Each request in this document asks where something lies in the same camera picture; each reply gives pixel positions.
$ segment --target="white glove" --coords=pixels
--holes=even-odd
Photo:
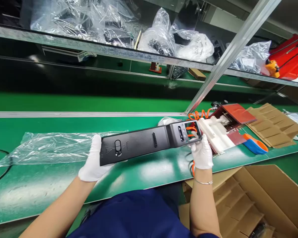
[[[89,155],[85,162],[85,165],[78,172],[78,177],[80,178],[80,180],[85,182],[98,181],[107,171],[109,171],[115,165],[99,165],[99,153],[101,147],[101,137],[100,135],[96,134],[93,136],[92,145],[90,146]]]
[[[212,150],[206,134],[203,134],[202,140],[190,144],[194,164],[198,169],[210,169],[213,167]]]

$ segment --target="green surface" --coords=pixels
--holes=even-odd
[[[122,59],[123,66],[119,67],[118,61],[120,59],[104,58],[93,62],[91,66],[149,73],[149,64],[132,62],[130,68],[130,61]],[[183,112],[201,87],[199,82],[175,81],[176,84],[170,88],[171,81],[167,79],[94,70],[66,69],[60,73],[50,66],[45,66],[45,70],[43,75],[49,74],[52,85],[66,88],[66,94],[0,93],[0,111]],[[82,80],[80,76],[87,78],[78,84],[77,78]],[[223,76],[219,82],[248,86],[243,80],[231,76]],[[90,92],[90,96],[70,94],[71,90],[75,93]],[[198,110],[207,110],[213,101],[228,100],[230,103],[240,103],[244,108],[259,107],[269,102],[279,110],[298,112],[298,105],[278,95],[271,96],[262,104],[253,105],[268,93],[255,88],[215,85],[200,103]],[[155,126],[159,119],[160,117],[0,119],[0,149],[12,151],[20,144],[25,132],[132,131]],[[256,137],[248,128],[240,132],[247,132]],[[298,152],[298,143],[282,149],[270,149],[267,155],[254,155],[244,145],[239,145],[215,157],[213,170],[217,172],[295,152]],[[189,163],[192,157],[189,153],[190,150],[183,147],[119,163],[97,183],[87,202],[109,198],[125,191],[191,178]],[[83,163],[13,166],[0,181],[0,223],[41,213],[66,189],[82,165]],[[5,168],[0,168],[0,175],[4,170]]]
[[[155,126],[160,117],[141,118],[10,118],[0,119],[0,149],[12,151],[24,132],[103,132]],[[214,158],[214,172],[298,151],[298,144],[254,155],[239,145]],[[87,202],[191,178],[187,147],[169,149],[117,164],[97,183]],[[0,181],[0,223],[41,213],[69,185],[82,162],[16,165]]]

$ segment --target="black plastic housing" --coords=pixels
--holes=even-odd
[[[198,138],[189,141],[186,127],[194,123]],[[102,138],[100,166],[160,150],[181,147],[201,140],[201,131],[196,120],[175,122],[165,126],[126,132]]]

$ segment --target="blue sleeve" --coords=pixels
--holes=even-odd
[[[199,235],[197,238],[219,238],[219,237],[211,233],[204,233]]]

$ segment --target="packing box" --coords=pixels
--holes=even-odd
[[[187,202],[193,179],[183,182]],[[298,185],[276,165],[239,167],[213,174],[213,194],[223,238],[247,238],[260,222],[263,238],[298,237]],[[190,203],[179,206],[189,228]]]
[[[189,73],[197,80],[205,80],[206,76],[198,69],[189,68]]]

